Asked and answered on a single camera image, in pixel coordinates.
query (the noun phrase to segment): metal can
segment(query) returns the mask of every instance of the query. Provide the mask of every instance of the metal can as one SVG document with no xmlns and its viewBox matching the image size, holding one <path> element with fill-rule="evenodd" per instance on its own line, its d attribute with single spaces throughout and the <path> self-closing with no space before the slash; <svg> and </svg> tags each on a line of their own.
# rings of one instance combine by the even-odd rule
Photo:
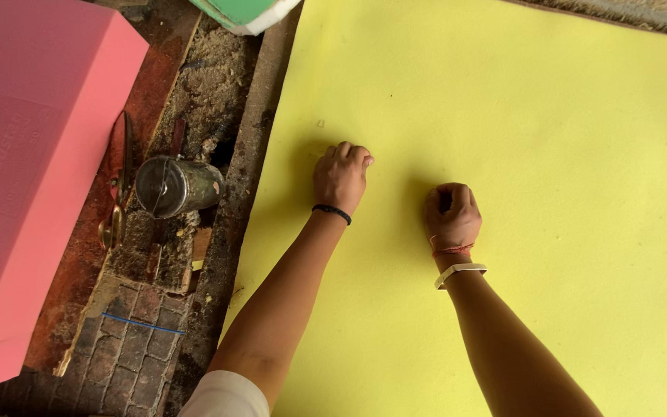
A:
<svg viewBox="0 0 667 417">
<path fill-rule="evenodd" d="M 211 207 L 225 193 L 220 171 L 206 163 L 156 156 L 138 169 L 135 195 L 156 219 Z"/>
</svg>

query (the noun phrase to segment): green foam piece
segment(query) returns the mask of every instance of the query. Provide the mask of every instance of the green foam piece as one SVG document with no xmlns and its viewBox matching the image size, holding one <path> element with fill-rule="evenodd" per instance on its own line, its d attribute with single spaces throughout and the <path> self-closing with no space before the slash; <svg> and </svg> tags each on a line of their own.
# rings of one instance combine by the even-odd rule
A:
<svg viewBox="0 0 667 417">
<path fill-rule="evenodd" d="M 275 0 L 190 0 L 226 27 L 243 26 L 259 17 Z"/>
</svg>

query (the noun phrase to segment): pink foam block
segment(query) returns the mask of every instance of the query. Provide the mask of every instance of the pink foam block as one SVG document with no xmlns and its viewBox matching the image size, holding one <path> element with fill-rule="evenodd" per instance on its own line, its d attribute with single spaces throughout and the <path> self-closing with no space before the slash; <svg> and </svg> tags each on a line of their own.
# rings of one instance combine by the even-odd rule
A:
<svg viewBox="0 0 667 417">
<path fill-rule="evenodd" d="M 0 0 L 0 382 L 19 374 L 147 48 L 106 7 Z"/>
</svg>

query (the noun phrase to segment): hand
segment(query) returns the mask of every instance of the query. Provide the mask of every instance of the hand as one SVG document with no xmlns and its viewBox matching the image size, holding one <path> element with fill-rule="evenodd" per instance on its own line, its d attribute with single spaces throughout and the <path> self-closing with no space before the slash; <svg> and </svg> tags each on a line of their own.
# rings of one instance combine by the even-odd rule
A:
<svg viewBox="0 0 667 417">
<path fill-rule="evenodd" d="M 365 194 L 367 167 L 375 162 L 364 146 L 341 142 L 329 146 L 313 170 L 316 204 L 332 205 L 351 215 Z"/>
<path fill-rule="evenodd" d="M 428 193 L 424 225 L 433 251 L 475 243 L 481 224 L 475 197 L 467 185 L 442 184 Z"/>
</svg>

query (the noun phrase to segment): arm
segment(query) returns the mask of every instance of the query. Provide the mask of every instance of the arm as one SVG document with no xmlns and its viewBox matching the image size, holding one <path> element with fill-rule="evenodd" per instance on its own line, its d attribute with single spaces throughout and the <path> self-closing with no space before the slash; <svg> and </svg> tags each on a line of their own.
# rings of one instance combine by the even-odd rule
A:
<svg viewBox="0 0 667 417">
<path fill-rule="evenodd" d="M 451 203 L 442 213 L 440 200 L 445 197 Z M 482 221 L 472 191 L 467 185 L 452 183 L 431 191 L 424 222 L 437 252 L 474 243 Z M 440 273 L 456 263 L 472 262 L 468 251 L 442 254 L 436 261 Z M 495 417 L 601 415 L 479 271 L 456 272 L 445 286 L 457 310 L 475 377 Z"/>
<path fill-rule="evenodd" d="M 365 191 L 366 167 L 374 162 L 362 146 L 342 142 L 329 147 L 313 173 L 316 204 L 354 213 Z M 270 410 L 300 342 L 326 264 L 346 220 L 316 210 L 259 289 L 230 325 L 208 372 L 227 370 L 253 382 Z"/>
</svg>

